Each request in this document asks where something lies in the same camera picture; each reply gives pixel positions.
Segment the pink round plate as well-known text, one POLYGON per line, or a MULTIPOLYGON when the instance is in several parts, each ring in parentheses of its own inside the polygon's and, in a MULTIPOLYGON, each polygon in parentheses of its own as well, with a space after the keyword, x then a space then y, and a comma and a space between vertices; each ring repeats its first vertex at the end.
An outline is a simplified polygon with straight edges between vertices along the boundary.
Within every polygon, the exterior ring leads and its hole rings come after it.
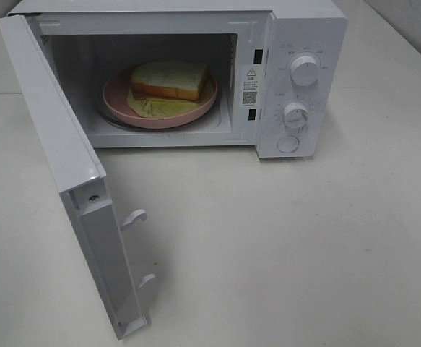
POLYGON ((113 116, 129 126, 142 129, 169 129, 191 123, 210 110, 217 94, 217 81, 209 76, 197 101, 135 95, 130 87, 128 70, 103 87, 104 104, 113 116))

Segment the white warning label sticker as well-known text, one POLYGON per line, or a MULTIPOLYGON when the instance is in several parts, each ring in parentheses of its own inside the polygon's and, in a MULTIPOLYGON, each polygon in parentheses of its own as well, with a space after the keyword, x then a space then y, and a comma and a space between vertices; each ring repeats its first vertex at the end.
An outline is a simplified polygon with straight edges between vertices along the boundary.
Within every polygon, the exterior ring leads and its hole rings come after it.
POLYGON ((240 74, 241 105, 246 108, 255 107, 259 103, 259 92, 263 77, 261 65, 243 65, 240 74))

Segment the white microwave oven body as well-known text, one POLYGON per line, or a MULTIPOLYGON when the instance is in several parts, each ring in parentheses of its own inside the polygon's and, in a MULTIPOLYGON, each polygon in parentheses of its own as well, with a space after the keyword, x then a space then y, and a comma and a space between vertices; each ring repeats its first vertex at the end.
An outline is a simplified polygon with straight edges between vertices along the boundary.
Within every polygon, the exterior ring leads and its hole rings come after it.
POLYGON ((21 1, 7 16, 34 19, 45 56, 94 148, 253 145, 261 158, 308 157, 316 148, 347 19, 332 1, 21 1), (296 85, 299 53, 320 61, 318 79, 296 85), (102 119, 96 101, 120 71, 147 61, 203 61, 219 85, 231 132, 127 132, 102 119), (241 105, 240 76, 260 64, 259 103, 241 105), (308 122, 287 128, 284 106, 301 102, 308 122), (294 153, 278 141, 294 135, 294 153))

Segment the glass microwave turntable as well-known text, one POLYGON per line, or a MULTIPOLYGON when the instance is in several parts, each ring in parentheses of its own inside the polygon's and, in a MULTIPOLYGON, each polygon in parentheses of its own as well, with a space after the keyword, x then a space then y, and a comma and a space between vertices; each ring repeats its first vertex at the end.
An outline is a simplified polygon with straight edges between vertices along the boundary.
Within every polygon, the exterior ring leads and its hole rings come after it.
POLYGON ((166 129, 147 129, 135 127, 118 119, 101 100, 96 101, 95 110, 97 121, 101 119, 112 127, 127 132, 192 132, 192 133, 226 133, 231 132, 231 121, 227 115, 221 113, 220 97, 217 97, 214 105, 200 118, 178 127, 166 129))

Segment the toast sandwich with lettuce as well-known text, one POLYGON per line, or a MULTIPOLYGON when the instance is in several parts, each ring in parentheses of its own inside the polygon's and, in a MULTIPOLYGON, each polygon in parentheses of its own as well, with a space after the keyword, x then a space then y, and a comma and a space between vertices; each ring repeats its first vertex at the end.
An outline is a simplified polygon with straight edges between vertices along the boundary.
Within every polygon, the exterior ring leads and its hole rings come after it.
POLYGON ((214 95, 205 63, 150 61, 133 68, 129 107, 148 119, 181 115, 204 105, 214 95))

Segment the white microwave door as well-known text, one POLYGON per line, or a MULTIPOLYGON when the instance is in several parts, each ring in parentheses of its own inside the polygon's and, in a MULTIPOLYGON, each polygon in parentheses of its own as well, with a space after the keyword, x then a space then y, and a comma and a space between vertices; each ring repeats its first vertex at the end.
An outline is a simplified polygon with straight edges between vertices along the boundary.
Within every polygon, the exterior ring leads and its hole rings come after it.
POLYGON ((118 222, 105 169, 48 63, 37 22, 16 14, 0 18, 0 31, 66 214, 121 340, 148 323, 138 292, 155 275, 134 282, 123 242, 123 232, 147 213, 135 210, 118 222))

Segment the white lower timer knob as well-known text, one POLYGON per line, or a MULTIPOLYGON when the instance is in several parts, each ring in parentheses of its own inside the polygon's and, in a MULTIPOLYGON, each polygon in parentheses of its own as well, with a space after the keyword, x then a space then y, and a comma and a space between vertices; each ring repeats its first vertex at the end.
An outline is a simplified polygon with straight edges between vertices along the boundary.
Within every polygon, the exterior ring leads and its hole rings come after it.
POLYGON ((308 122, 308 109, 301 102, 288 103, 282 110, 282 120, 287 128, 302 128, 308 122))

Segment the white upper power knob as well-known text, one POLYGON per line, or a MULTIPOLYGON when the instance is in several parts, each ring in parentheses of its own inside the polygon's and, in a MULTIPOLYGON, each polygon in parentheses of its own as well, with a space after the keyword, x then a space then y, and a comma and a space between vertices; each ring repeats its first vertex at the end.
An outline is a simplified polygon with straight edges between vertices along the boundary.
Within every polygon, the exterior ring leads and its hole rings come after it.
POLYGON ((319 76, 320 61, 313 53, 299 53, 290 62, 292 81, 301 87, 313 84, 319 76))

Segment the white round door button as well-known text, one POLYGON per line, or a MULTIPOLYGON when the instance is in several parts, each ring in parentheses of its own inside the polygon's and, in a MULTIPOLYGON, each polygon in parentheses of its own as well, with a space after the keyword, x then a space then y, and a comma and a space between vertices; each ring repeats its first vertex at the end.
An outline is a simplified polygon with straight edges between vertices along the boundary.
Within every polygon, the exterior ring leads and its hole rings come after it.
POLYGON ((294 135, 286 135, 277 143, 277 149, 281 153, 294 153, 300 144, 300 140, 294 135))

